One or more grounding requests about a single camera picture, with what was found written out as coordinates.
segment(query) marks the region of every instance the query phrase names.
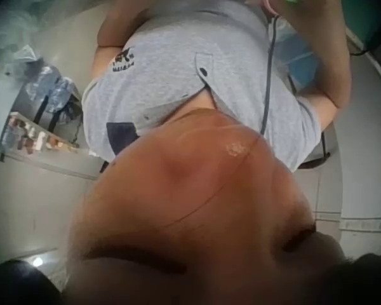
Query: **green object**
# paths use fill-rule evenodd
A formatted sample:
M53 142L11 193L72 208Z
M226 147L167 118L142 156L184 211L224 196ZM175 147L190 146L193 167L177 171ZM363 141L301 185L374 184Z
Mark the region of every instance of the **green object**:
M362 43L367 43L381 27L380 2L376 0L342 0L346 25Z

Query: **eyebrow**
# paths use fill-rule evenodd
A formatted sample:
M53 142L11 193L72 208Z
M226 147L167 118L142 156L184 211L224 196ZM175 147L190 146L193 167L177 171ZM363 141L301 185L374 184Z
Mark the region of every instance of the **eyebrow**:
M310 228L300 231L297 235L290 239L289 242L283 247L283 250L285 252L294 251L294 249L296 249L302 242L314 233L316 233L316 223L313 223Z
M186 272L185 264L168 259L159 254L137 247L113 245L95 247L82 256L82 260L88 261L99 258L120 259L147 266L166 274L182 275Z

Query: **hair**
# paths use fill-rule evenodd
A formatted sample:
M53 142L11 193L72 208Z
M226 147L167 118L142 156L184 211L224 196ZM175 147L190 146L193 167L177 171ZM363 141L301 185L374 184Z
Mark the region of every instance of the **hair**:
M381 305L381 256L367 254L329 269L309 294L299 304ZM28 263L0 265L0 304L64 304L62 299L49 279Z
M381 256L367 254L337 265L320 278L310 304L381 305Z

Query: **printed logo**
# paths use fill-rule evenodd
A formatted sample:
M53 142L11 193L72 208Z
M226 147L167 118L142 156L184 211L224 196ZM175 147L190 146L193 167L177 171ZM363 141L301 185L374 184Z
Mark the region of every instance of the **printed logo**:
M125 71L134 66L134 54L131 48L123 50L113 61L113 72Z

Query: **gray t-shirt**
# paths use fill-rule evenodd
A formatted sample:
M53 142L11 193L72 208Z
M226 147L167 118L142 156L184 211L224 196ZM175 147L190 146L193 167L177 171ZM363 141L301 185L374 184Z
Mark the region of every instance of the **gray t-shirt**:
M84 93L86 139L106 161L206 87L220 111L257 132L262 127L269 49L263 21L227 0L170 10L154 12ZM294 171L320 135L310 103L273 71L264 137L276 157Z

